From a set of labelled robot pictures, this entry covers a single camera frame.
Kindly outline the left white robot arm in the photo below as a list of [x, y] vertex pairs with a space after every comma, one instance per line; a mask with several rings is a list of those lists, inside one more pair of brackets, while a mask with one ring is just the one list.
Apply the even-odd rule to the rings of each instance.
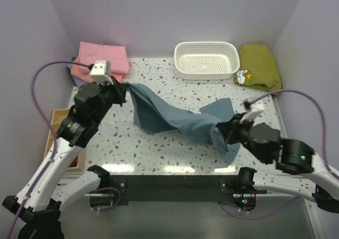
[[114, 104], [126, 102], [127, 86], [115, 78], [109, 83], [89, 83], [74, 96], [74, 105], [53, 133], [53, 144], [26, 186], [2, 205], [26, 223], [57, 218], [59, 208], [92, 191], [105, 192], [110, 186], [109, 172], [93, 165], [66, 190], [55, 191], [71, 162], [98, 132], [101, 121]]

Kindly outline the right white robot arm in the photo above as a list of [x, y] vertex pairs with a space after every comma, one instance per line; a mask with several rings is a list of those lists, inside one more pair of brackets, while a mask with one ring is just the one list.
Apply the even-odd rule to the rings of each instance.
[[283, 138], [265, 123], [255, 125], [245, 114], [217, 124], [228, 144], [240, 143], [258, 161], [273, 165], [278, 174], [240, 168], [231, 184], [237, 193], [273, 191], [307, 199], [317, 207], [338, 213], [338, 181], [323, 159], [306, 143]]

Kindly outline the blue t shirt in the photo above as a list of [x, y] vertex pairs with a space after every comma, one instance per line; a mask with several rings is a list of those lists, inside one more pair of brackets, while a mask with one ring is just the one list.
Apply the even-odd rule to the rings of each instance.
[[211, 144], [226, 162], [232, 163], [240, 144], [226, 144], [217, 129], [220, 122], [229, 121], [234, 109], [229, 98], [219, 99], [200, 108], [200, 113], [176, 108], [143, 84], [127, 83], [134, 106], [133, 123], [146, 134], [179, 130], [191, 142]]

